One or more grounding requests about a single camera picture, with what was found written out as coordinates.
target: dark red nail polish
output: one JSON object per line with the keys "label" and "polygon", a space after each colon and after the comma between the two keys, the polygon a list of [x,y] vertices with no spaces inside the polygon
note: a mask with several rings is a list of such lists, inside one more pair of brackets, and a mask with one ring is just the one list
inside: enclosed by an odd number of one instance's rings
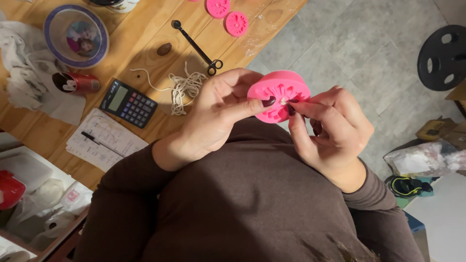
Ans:
{"label": "dark red nail polish", "polygon": [[262,105],[264,107],[269,107],[269,106],[273,105],[276,100],[277,100],[277,98],[275,98],[274,96],[270,96],[268,100],[263,100],[262,101]]}
{"label": "dark red nail polish", "polygon": [[287,104],[287,107],[288,107],[288,114],[290,116],[294,116],[296,114],[296,110],[294,109],[294,107],[292,107],[290,104]]}

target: wooden table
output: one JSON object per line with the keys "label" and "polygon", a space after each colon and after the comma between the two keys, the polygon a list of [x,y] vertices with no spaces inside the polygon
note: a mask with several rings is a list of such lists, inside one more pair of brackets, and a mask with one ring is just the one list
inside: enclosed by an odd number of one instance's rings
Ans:
{"label": "wooden table", "polygon": [[[186,116],[170,116],[163,110],[171,100],[170,92],[153,90],[148,85],[144,72],[129,71],[145,68],[150,72],[151,81],[156,83],[156,87],[166,88],[172,85],[167,77],[169,73],[185,76],[181,72],[186,60],[189,61],[188,69],[192,64],[201,63],[188,41],[171,27],[171,21],[180,20],[183,29],[210,58],[219,58],[224,62],[223,69],[218,72],[220,73],[245,67],[305,2],[306,0],[232,0],[230,10],[241,11],[249,19],[246,34],[233,38],[225,31],[223,20],[212,19],[206,12],[203,0],[141,0],[128,14],[117,14],[83,0],[68,0],[67,3],[86,6],[99,15],[110,34],[107,57],[98,66],[82,70],[83,73],[97,76],[102,85],[99,93],[86,96],[82,120],[91,109],[99,106],[110,81],[115,77],[162,104],[142,130],[119,118],[114,117],[115,120],[147,142],[179,130]],[[33,0],[33,3],[2,0],[0,8],[8,20],[21,21],[42,29],[48,13],[61,4],[64,4],[62,0]],[[156,50],[167,42],[172,43],[171,52],[158,56]],[[0,87],[3,89],[6,88],[8,76],[9,73],[0,66]],[[103,172],[97,167],[66,152],[66,142],[76,126],[50,118],[40,111],[14,108],[1,89],[0,128],[93,190],[103,176]]]}

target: pink mold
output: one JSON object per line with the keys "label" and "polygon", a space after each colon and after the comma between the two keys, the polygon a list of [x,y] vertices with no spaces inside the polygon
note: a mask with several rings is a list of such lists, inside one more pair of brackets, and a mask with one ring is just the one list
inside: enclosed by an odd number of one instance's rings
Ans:
{"label": "pink mold", "polygon": [[249,22],[245,14],[239,11],[229,13],[225,18],[226,31],[234,37],[240,37],[246,33]]}
{"label": "pink mold", "polygon": [[213,18],[222,19],[230,11],[230,0],[206,0],[206,8]]}
{"label": "pink mold", "polygon": [[311,97],[311,91],[298,73],[280,70],[265,75],[247,93],[248,99],[268,100],[271,96],[277,99],[272,108],[256,117],[265,123],[280,123],[289,118],[287,101],[307,101]]}

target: white cotton wick string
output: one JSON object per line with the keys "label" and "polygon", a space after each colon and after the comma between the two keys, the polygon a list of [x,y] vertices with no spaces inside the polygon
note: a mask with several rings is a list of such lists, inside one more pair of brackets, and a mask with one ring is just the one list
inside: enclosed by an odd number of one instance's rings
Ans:
{"label": "white cotton wick string", "polygon": [[[171,102],[172,102],[171,114],[177,115],[177,116],[186,115],[184,106],[189,105],[191,104],[192,101],[194,101],[194,98],[198,96],[199,90],[202,87],[202,80],[207,79],[207,77],[204,74],[201,74],[199,72],[194,72],[192,74],[189,74],[188,73],[188,62],[185,62],[185,73],[186,73],[187,78],[182,78],[180,76],[176,76],[172,73],[169,73],[168,78],[175,82],[175,87],[158,89],[152,85],[151,78],[147,70],[145,70],[144,68],[130,69],[130,70],[131,71],[138,71],[138,70],[145,71],[147,74],[147,80],[149,81],[149,85],[151,85],[151,87],[157,91],[173,90],[171,93]],[[185,97],[185,91],[187,91],[188,95],[192,97],[192,100],[186,104],[183,104],[183,97]]]}

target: calculator button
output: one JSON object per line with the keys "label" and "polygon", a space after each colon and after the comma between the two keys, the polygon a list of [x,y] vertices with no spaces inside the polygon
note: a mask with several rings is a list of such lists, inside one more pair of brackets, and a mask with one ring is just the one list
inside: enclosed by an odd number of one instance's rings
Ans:
{"label": "calculator button", "polygon": [[149,112],[149,113],[150,113],[151,110],[152,110],[152,109],[151,109],[150,107],[148,107],[148,106],[143,106],[143,109],[146,110],[146,111]]}

